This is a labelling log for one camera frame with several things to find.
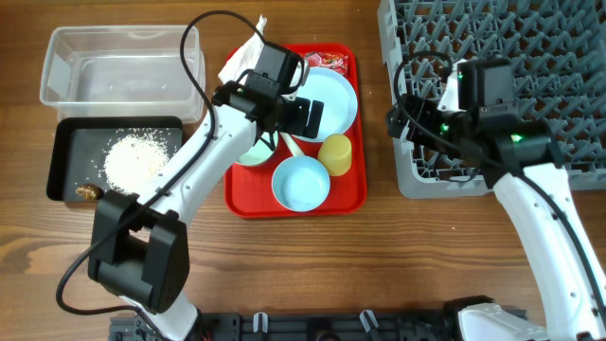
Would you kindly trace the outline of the light blue bowl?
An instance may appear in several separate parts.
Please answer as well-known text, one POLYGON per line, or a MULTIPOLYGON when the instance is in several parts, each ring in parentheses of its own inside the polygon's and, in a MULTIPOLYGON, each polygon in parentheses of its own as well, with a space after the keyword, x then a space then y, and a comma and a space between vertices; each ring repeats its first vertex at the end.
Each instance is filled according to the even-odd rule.
POLYGON ((320 207, 330 193, 326 168, 309 156, 292 156, 275 169, 271 189, 278 203, 294 212, 309 212, 320 207))

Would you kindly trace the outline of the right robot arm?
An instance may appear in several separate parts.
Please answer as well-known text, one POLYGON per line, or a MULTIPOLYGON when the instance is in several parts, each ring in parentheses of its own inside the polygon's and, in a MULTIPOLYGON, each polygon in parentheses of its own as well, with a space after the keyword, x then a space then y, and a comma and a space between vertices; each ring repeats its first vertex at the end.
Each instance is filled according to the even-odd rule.
POLYGON ((446 54, 421 51, 417 59, 442 60, 440 78, 455 96, 436 104, 400 91, 387 132, 456 158, 483 176, 512 221, 544 306, 539 327, 473 296, 445 307, 454 340, 602 340, 605 274, 576 210, 558 142, 539 121, 519 118, 513 71, 506 59, 454 63, 446 54))

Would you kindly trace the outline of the yellow cup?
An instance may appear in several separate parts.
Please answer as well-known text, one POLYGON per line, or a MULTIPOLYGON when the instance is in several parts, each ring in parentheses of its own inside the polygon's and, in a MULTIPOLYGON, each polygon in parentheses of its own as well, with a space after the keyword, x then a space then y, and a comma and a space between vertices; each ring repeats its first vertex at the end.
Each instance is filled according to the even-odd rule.
POLYGON ((342 176, 352 164, 352 144, 345 135, 329 135, 323 142, 318 161, 327 169, 330 176, 342 176))

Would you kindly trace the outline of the white rice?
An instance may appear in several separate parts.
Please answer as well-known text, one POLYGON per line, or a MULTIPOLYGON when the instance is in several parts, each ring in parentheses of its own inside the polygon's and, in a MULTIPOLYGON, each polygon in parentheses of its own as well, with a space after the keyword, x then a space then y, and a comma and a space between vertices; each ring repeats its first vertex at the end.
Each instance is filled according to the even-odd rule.
POLYGON ((101 139, 100 159, 91 161, 92 177, 104 190, 136 192, 154 178, 180 149, 182 132, 175 128, 117 128, 101 139))

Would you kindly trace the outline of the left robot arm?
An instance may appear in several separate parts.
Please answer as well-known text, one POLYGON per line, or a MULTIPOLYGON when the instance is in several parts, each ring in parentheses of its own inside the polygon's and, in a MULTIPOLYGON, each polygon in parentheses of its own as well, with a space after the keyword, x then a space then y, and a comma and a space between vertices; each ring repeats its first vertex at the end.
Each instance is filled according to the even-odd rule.
POLYGON ((297 96, 306 72, 247 70, 205 99, 203 124, 169 163, 134 193, 108 191, 98 203, 88 276, 125 300, 163 340, 202 337, 201 313, 187 299, 187 227, 228 169, 276 131, 317 135, 322 103, 297 96))

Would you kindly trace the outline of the brown food scrap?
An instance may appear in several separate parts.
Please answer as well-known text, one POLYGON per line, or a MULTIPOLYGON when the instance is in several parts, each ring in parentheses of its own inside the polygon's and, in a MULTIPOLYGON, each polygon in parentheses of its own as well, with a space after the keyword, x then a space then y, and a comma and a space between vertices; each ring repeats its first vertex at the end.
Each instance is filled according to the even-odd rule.
POLYGON ((104 191, 102 188, 94 185, 94 184, 83 184, 76 188, 76 193, 85 201, 97 201, 100 200, 104 191))

